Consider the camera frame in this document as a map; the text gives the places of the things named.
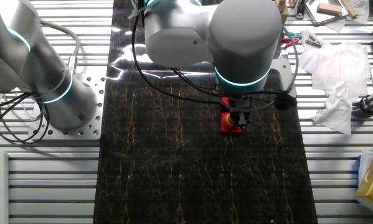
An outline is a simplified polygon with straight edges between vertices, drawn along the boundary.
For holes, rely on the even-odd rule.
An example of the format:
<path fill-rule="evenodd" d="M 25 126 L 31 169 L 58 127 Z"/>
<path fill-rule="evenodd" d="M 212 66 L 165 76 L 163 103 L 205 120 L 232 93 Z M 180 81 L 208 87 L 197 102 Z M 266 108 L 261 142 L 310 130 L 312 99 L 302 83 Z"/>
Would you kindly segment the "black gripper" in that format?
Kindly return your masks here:
<path fill-rule="evenodd" d="M 243 112 L 241 110 L 250 109 L 251 107 L 250 100 L 248 98 L 246 99 L 228 98 L 227 100 L 228 100 L 228 105 L 230 107 L 230 118 L 233 121 L 237 120 L 237 126 L 240 128 L 243 128 L 247 124 L 245 117 L 249 117 L 250 112 L 249 111 Z"/>

